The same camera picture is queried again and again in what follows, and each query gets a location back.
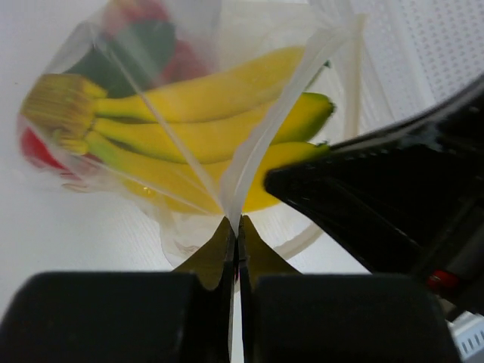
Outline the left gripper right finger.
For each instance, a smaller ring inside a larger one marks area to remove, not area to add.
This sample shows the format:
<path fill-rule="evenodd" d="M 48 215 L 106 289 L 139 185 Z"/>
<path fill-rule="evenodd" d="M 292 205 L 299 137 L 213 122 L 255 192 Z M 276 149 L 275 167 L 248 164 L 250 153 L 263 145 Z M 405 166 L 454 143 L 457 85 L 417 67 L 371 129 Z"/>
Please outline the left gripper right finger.
<path fill-rule="evenodd" d="M 453 362 L 434 295 L 404 275 L 304 275 L 248 217 L 237 238 L 247 362 Z"/>

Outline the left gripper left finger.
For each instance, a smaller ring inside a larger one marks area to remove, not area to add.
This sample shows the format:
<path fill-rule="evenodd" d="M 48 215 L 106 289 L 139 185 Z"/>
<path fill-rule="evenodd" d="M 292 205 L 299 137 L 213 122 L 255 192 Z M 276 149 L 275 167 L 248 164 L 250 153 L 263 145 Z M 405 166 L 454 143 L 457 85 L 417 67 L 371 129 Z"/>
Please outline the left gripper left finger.
<path fill-rule="evenodd" d="M 3 362 L 228 362 L 236 239 L 223 219 L 173 271 L 50 271 L 16 292 Z"/>

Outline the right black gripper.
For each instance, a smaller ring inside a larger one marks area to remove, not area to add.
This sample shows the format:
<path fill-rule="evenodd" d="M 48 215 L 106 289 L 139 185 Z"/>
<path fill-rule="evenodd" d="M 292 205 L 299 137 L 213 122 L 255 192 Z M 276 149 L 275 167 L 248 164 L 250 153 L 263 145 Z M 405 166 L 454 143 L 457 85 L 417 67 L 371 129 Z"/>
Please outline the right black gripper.
<path fill-rule="evenodd" d="M 483 80 L 413 119 L 271 171 L 266 190 L 372 272 L 483 311 Z"/>

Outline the yellow banana bunch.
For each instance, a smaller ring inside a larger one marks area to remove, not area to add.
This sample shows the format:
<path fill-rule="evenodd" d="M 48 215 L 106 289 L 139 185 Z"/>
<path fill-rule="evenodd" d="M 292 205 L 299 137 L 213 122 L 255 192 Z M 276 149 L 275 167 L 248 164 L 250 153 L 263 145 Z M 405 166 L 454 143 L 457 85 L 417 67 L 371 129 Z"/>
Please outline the yellow banana bunch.
<path fill-rule="evenodd" d="M 229 70 L 125 98 L 47 73 L 20 114 L 83 179 L 176 213 L 217 215 L 236 150 L 280 99 L 305 53 L 277 48 Z"/>

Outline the clear zip top bag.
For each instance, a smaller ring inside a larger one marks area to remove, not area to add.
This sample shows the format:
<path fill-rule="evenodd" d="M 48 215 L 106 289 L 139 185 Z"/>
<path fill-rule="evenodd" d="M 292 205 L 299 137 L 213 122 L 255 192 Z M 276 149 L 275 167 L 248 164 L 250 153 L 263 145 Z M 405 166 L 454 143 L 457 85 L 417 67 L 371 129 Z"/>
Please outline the clear zip top bag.
<path fill-rule="evenodd" d="M 108 1 L 26 93 L 21 153 L 133 201 L 173 265 L 243 214 L 289 259 L 323 231 L 264 179 L 358 133 L 366 23 L 335 1 Z"/>

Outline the red fruit bunch with leaves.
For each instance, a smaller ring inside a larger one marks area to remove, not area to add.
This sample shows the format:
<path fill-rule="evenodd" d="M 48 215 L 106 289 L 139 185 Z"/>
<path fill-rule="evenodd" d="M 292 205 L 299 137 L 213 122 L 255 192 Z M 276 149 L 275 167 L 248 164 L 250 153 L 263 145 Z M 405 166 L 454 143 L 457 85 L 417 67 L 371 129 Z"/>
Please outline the red fruit bunch with leaves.
<path fill-rule="evenodd" d="M 77 26 L 46 73 L 76 74 L 125 98 L 205 76 L 202 43 L 219 24 L 219 1 L 110 1 Z"/>

